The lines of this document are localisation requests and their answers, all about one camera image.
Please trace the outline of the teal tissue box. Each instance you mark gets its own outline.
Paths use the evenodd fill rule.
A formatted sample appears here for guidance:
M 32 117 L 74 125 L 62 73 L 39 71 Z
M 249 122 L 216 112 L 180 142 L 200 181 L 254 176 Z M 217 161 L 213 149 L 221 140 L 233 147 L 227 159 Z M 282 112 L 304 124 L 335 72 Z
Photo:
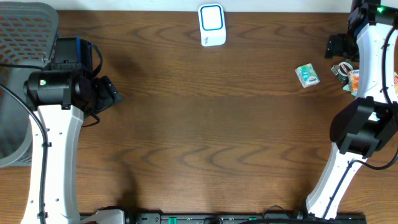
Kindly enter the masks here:
M 303 88 L 308 88 L 320 83 L 320 79 L 311 63 L 299 66 L 295 72 Z

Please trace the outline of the cream snack bag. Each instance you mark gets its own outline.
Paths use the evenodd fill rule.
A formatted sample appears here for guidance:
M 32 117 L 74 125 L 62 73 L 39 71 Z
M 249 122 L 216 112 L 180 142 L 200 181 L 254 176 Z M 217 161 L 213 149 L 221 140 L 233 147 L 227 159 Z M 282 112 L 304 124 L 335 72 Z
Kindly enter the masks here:
M 398 95 L 398 73 L 394 72 L 394 87 L 396 91 L 396 95 Z

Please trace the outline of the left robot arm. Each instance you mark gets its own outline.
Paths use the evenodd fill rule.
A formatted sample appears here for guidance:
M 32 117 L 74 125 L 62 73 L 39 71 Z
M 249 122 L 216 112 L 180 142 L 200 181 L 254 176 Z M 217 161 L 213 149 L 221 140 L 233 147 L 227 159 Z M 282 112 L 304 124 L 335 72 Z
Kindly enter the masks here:
M 58 38 L 55 56 L 24 83 L 32 108 L 32 163 L 23 223 L 127 223 L 120 208 L 102 208 L 83 218 L 76 197 L 76 162 L 83 120 L 121 101 L 107 76 L 93 66 L 98 48 L 79 37 Z

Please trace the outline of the mint green wipes pack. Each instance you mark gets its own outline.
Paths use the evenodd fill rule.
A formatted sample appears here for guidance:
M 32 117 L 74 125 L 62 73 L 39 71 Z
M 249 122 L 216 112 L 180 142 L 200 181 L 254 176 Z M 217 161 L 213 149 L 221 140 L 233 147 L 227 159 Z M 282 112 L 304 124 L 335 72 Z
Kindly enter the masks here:
M 347 83 L 347 84 L 343 87 L 343 90 L 344 90 L 344 91 L 349 91 L 349 92 L 351 92 L 351 84 L 350 84 L 350 83 Z

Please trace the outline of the orange small packet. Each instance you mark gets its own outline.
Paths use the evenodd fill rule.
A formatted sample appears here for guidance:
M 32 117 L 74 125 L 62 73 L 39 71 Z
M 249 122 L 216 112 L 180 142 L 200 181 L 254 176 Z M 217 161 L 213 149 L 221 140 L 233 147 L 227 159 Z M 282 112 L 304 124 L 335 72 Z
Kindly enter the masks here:
M 348 72 L 348 85 L 352 95 L 356 96 L 359 86 L 359 70 Z

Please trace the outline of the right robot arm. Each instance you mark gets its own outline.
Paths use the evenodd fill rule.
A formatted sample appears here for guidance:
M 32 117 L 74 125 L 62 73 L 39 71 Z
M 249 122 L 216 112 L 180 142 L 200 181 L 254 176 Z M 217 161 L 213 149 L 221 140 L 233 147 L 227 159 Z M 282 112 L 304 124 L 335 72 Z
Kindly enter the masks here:
M 302 220 L 330 223 L 354 175 L 397 132 L 394 56 L 397 8 L 382 0 L 353 1 L 345 34 L 332 35 L 325 57 L 359 64 L 356 98 L 331 122 L 331 152 L 322 175 L 305 200 Z

